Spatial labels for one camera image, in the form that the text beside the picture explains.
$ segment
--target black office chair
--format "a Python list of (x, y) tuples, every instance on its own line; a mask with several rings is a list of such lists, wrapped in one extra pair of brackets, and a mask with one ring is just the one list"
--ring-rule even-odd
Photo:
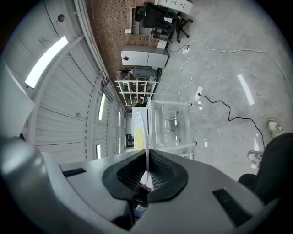
[[(140, 18), (143, 15), (142, 26), (144, 28), (156, 28), (161, 29), (163, 35), (168, 35), (176, 30), (177, 32), (177, 41), (180, 42), (179, 36), (182, 32), (187, 38), (189, 35), (184, 31), (183, 27), (188, 23), (193, 23), (193, 20), (185, 20), (183, 18), (179, 19), (175, 12), (165, 11), (164, 9), (154, 5), (153, 3), (145, 3), (144, 9), (142, 6), (136, 7), (136, 13), (139, 13), (137, 18)], [(173, 23), (165, 21), (164, 18), (173, 19)]]

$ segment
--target white sneaker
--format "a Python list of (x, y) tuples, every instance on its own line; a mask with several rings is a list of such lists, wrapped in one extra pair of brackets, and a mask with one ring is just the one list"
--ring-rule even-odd
[(260, 162), (262, 160), (261, 152), (254, 150), (248, 151), (247, 157), (253, 165), (260, 167)]
[(274, 119), (269, 119), (267, 125), (273, 138), (276, 138), (284, 133), (283, 128)]

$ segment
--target extension cord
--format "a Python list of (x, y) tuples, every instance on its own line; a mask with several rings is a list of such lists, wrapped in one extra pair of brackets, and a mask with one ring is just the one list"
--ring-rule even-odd
[(261, 51), (261, 50), (253, 50), (253, 49), (240, 49), (240, 50), (235, 50), (235, 51), (230, 51), (230, 50), (219, 51), (217, 49), (210, 49), (208, 46), (204, 46), (203, 44), (201, 44), (197, 40), (192, 40), (192, 41), (188, 42), (185, 46), (183, 46), (184, 49), (182, 51), (182, 54), (184, 54), (185, 56), (187, 56), (188, 59), (187, 59), (187, 61), (185, 63), (181, 64), (181, 70), (180, 70), (180, 72), (181, 72), (182, 75), (190, 77), (190, 84), (189, 84), (189, 86), (182, 85), (181, 88), (180, 88), (180, 90), (179, 90), (180, 102), (182, 102), (182, 103), (190, 103), (191, 104), (191, 106), (187, 109), (187, 112), (190, 112), (192, 110), (194, 104), (197, 102), (197, 101), (194, 101), (194, 102), (191, 102), (191, 101), (182, 101), (182, 99), (181, 99), (181, 89), (182, 89), (182, 87), (184, 86), (186, 88), (189, 88), (191, 86), (191, 82), (192, 82), (192, 76), (191, 75), (186, 75), (186, 74), (184, 74), (182, 72), (183, 66), (186, 65), (188, 63), (188, 61), (189, 61), (189, 56), (187, 55), (187, 53), (190, 52), (189, 44), (192, 43), (192, 42), (196, 42), (196, 43), (200, 44), (203, 48), (207, 48), (210, 51), (217, 51), (219, 53), (236, 53), (236, 52), (240, 52), (240, 51), (252, 51), (252, 52), (265, 53), (265, 54), (267, 54), (271, 58), (271, 60), (273, 60), (273, 62), (275, 63), (275, 65), (277, 65), (277, 67), (280, 69), (280, 71), (283, 73), (283, 75), (285, 77), (285, 80), (286, 80), (286, 82), (287, 82), (287, 84), (289, 86), (290, 102), (291, 102), (291, 106), (293, 108), (292, 91), (291, 91), (291, 86), (290, 86), (288, 77), (286, 76), (286, 74), (283, 71), (283, 69), (281, 68), (281, 66), (273, 59), (273, 57), (268, 52)]

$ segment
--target floor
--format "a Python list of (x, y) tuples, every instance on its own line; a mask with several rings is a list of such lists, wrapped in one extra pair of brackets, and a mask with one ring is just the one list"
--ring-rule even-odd
[[(266, 51), (282, 67), (293, 89), (292, 55), (288, 45), (272, 19), (255, 2), (195, 0), (193, 3), (189, 18), (194, 23), (187, 27), (190, 38), (182, 37), (181, 43), (177, 43), (174, 35), (169, 49), (176, 51), (196, 39), (204, 46), (221, 51)], [(181, 85), (190, 83), (190, 78), (180, 72), (187, 57), (182, 50), (169, 53), (154, 99), (179, 101)], [(263, 133), (265, 145), (271, 141), (267, 129), (269, 118), (277, 120), (285, 132), (293, 130), (288, 83), (267, 54), (219, 53), (192, 42), (188, 56), (189, 62), (182, 72), (191, 75), (192, 82), (190, 88), (182, 88), (183, 101), (193, 101), (198, 86), (202, 86), (203, 94), (212, 101), (221, 99), (231, 106), (231, 118), (252, 118)], [(177, 137), (182, 144), (198, 142), (197, 146), (181, 153), (194, 152), (195, 160), (213, 165), (235, 180), (245, 173), (257, 173), (258, 168), (248, 161), (247, 152), (262, 151), (263, 145), (260, 133), (250, 120), (229, 122), (227, 107), (221, 103), (211, 104), (203, 97), (190, 112), (185, 106), (178, 110)]]

